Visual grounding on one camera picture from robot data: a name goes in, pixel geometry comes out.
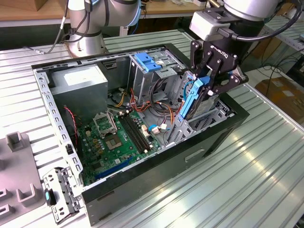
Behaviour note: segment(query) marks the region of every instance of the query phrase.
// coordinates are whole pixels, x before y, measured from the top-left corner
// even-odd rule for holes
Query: blue plastic latch
[[[46,199],[49,200],[49,193],[46,192]]]
[[[199,97],[199,91],[200,89],[207,85],[210,81],[210,77],[209,76],[205,76],[205,77],[201,77],[201,78],[198,78],[193,86],[192,86],[192,89],[190,90],[189,92],[189,95],[187,97],[187,100],[185,102],[185,104],[183,105],[183,107],[181,108],[180,110],[180,116],[185,119],[192,104],[198,99]]]
[[[160,65],[157,65],[153,58],[149,56],[147,53],[138,53],[134,55],[137,62],[142,65],[142,67],[147,71],[155,71],[161,69]]]

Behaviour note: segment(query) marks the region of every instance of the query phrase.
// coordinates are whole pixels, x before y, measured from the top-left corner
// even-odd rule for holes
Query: blue connector
[[[142,65],[142,67],[147,71],[155,71],[161,69],[160,65],[157,65],[153,58],[149,56],[147,53],[138,53],[134,55],[137,62]]]
[[[116,166],[114,166],[114,167],[112,167],[112,168],[110,168],[110,169],[108,169],[106,171],[103,171],[103,172],[95,175],[95,179],[98,180],[100,178],[103,178],[103,177],[106,177],[106,176],[110,175],[111,173],[114,173],[114,172],[116,172],[118,170],[121,170],[122,168],[124,168],[124,167],[126,167],[126,166],[129,165],[129,162],[132,160],[132,158],[133,157],[125,160],[124,162],[122,162],[122,163],[120,163],[120,164],[118,164],[118,165],[116,165]]]
[[[189,110],[191,109],[192,104],[199,97],[199,91],[200,91],[200,89],[203,86],[207,85],[209,83],[209,81],[210,81],[210,77],[206,76],[206,77],[198,78],[194,82],[193,87],[192,87],[192,89],[190,90],[190,92],[188,94],[187,100],[186,100],[184,106],[181,108],[180,117],[179,118],[183,118],[183,119],[186,118]]]

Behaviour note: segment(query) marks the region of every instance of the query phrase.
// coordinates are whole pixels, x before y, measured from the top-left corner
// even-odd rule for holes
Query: red cable
[[[76,145],[77,145],[77,128],[76,128],[76,122],[75,122],[75,118],[73,113],[71,112],[71,110],[69,110],[67,107],[64,107],[72,116],[73,119],[73,123],[74,123],[74,132],[75,132],[75,141],[76,141]]]

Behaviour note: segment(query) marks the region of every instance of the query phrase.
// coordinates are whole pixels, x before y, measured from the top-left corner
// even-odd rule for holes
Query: ram slot
[[[144,150],[150,150],[147,141],[129,116],[122,116],[120,122],[139,153],[144,153]]]

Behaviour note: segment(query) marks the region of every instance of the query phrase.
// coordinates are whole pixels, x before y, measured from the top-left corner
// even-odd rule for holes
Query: green circuit board
[[[142,134],[141,125],[144,123],[140,116],[136,112],[131,112],[129,115]],[[81,143],[82,148],[82,153],[78,153],[78,155],[80,155],[84,168],[82,178],[86,186],[94,183],[98,179],[96,177],[101,173],[111,171],[111,169],[119,170],[161,149],[157,140],[151,136],[150,140],[145,139],[149,145],[152,145],[152,148],[147,153],[139,153],[120,123],[119,116],[113,116],[113,120],[117,127],[117,133],[105,137],[100,136],[93,120],[78,128],[81,140],[79,143]],[[101,118],[96,122],[99,129],[102,130],[111,126],[107,118]]]

